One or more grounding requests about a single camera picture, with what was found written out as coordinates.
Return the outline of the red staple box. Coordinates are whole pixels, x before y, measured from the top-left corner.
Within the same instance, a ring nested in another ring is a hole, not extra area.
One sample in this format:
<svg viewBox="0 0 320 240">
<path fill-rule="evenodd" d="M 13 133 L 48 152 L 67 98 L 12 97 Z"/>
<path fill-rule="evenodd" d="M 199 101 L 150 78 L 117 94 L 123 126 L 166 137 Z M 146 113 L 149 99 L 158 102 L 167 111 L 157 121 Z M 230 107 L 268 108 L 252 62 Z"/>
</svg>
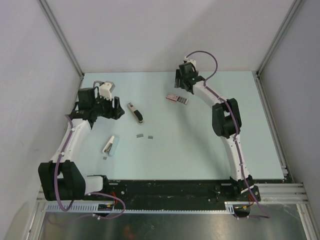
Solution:
<svg viewBox="0 0 320 240">
<path fill-rule="evenodd" d="M 168 93 L 166 96 L 167 100 L 173 101 L 173 102 L 178 102 L 184 105 L 187 105 L 189 100 L 185 97 L 173 94 L 173 93 Z"/>
</svg>

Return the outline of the beige black small stapler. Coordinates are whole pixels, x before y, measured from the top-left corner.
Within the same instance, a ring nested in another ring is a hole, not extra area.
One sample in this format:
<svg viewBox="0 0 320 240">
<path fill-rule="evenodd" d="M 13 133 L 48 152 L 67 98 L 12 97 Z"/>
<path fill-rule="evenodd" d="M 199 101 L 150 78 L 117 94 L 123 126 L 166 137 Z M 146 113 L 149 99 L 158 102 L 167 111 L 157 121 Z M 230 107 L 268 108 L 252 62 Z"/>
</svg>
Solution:
<svg viewBox="0 0 320 240">
<path fill-rule="evenodd" d="M 143 125 L 145 123 L 145 121 L 144 121 L 144 118 L 143 118 L 141 112 L 131 102 L 129 102 L 127 104 L 127 107 L 130 110 L 130 112 L 133 114 L 136 122 L 139 125 Z"/>
</svg>

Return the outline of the light blue white stapler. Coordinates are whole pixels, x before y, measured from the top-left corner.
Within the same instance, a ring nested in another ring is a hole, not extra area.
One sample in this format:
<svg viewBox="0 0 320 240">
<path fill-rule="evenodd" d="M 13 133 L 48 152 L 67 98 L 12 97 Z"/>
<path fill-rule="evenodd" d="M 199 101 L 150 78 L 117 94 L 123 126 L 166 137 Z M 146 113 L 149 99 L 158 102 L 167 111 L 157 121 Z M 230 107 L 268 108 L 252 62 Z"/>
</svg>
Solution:
<svg viewBox="0 0 320 240">
<path fill-rule="evenodd" d="M 102 153 L 107 154 L 109 157 L 113 157 L 115 155 L 118 143 L 119 137 L 116 135 L 112 135 L 102 149 Z"/>
</svg>

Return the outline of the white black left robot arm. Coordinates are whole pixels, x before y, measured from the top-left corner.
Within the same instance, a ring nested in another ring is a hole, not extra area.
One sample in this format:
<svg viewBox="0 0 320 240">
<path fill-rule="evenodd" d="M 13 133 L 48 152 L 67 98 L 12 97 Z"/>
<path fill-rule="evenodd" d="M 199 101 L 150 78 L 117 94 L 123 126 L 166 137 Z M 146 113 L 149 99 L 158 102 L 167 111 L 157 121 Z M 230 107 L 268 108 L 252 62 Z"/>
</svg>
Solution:
<svg viewBox="0 0 320 240">
<path fill-rule="evenodd" d="M 38 167 L 44 197 L 47 201 L 82 200 L 93 194 L 100 200 L 110 196 L 111 188 L 105 175 L 85 175 L 76 165 L 84 140 L 99 117 L 118 120 L 124 115 L 120 99 L 112 95 L 113 82 L 100 82 L 81 88 L 77 102 L 66 116 L 68 127 L 58 150 L 48 162 Z"/>
</svg>

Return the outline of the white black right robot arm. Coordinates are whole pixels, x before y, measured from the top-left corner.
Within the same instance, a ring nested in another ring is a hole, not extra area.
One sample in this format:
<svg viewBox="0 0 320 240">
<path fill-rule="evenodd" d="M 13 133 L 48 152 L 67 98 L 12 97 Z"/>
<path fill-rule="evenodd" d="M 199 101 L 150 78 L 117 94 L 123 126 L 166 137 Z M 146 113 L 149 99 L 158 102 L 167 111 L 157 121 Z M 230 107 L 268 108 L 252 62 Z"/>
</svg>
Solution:
<svg viewBox="0 0 320 240">
<path fill-rule="evenodd" d="M 230 194 L 235 200 L 242 201 L 252 193 L 255 185 L 241 148 L 242 120 L 237 100 L 226 99 L 211 89 L 205 78 L 199 75 L 193 60 L 184 60 L 178 66 L 174 87 L 199 97 L 210 107 L 213 131 L 222 140 L 229 161 L 233 185 Z"/>
</svg>

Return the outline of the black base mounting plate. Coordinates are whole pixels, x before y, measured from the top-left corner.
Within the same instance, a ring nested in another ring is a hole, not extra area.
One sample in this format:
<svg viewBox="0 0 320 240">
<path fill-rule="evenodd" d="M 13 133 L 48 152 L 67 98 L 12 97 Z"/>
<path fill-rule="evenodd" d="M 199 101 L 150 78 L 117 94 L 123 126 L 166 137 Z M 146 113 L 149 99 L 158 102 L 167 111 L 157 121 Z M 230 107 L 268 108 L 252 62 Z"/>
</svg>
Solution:
<svg viewBox="0 0 320 240">
<path fill-rule="evenodd" d="M 261 200 L 252 180 L 107 180 L 103 194 L 115 197 L 209 197 L 218 202 Z"/>
</svg>

